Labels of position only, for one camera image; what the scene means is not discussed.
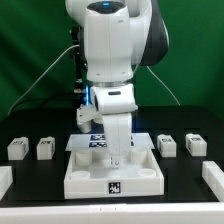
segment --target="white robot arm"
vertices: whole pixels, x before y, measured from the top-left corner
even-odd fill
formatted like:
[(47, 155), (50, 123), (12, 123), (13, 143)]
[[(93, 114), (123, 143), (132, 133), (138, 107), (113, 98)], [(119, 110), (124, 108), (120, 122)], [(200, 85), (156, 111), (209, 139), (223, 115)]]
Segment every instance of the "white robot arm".
[(66, 0), (66, 9), (83, 27), (80, 43), (93, 84), (93, 106), (79, 109), (78, 125), (100, 115), (112, 166), (119, 167), (131, 148), (131, 112), (137, 109), (131, 65), (154, 65), (168, 49), (157, 0)]

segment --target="black tabletop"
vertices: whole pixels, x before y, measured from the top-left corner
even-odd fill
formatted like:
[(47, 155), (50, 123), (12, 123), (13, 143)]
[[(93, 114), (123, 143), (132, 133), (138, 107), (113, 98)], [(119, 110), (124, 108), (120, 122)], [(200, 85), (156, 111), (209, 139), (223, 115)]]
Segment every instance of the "black tabletop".
[[(133, 114), (133, 132), (157, 136), (171, 135), (177, 143), (176, 158), (154, 156), (165, 178), (163, 196), (64, 199), (64, 176), (70, 156), (65, 152), (69, 136), (80, 133), (71, 108), (24, 109), (0, 122), (0, 166), (12, 166), (13, 184), (0, 201), (0, 207), (89, 205), (109, 203), (176, 203), (218, 201), (202, 179), (203, 161), (224, 167), (224, 124), (207, 109), (196, 106), (139, 107)], [(93, 124), (92, 133), (103, 133)], [(208, 144), (206, 157), (192, 157), (185, 148), (186, 134), (200, 134)], [(55, 137), (53, 160), (38, 161), (36, 146), (40, 138)], [(7, 146), (16, 137), (28, 137), (30, 150), (22, 161), (8, 161)]]

